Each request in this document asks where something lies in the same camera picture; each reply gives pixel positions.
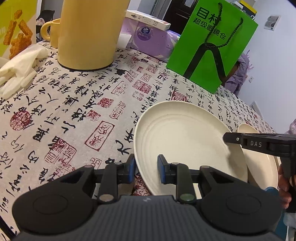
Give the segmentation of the person right hand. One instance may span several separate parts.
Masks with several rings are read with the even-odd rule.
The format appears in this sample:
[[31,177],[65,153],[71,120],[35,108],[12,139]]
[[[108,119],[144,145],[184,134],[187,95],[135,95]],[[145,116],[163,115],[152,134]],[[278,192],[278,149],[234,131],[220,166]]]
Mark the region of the person right hand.
[[290,188],[290,182],[284,177],[282,165],[278,169],[278,188],[279,194],[284,209],[289,207],[289,204],[292,200],[291,194],[288,192]]

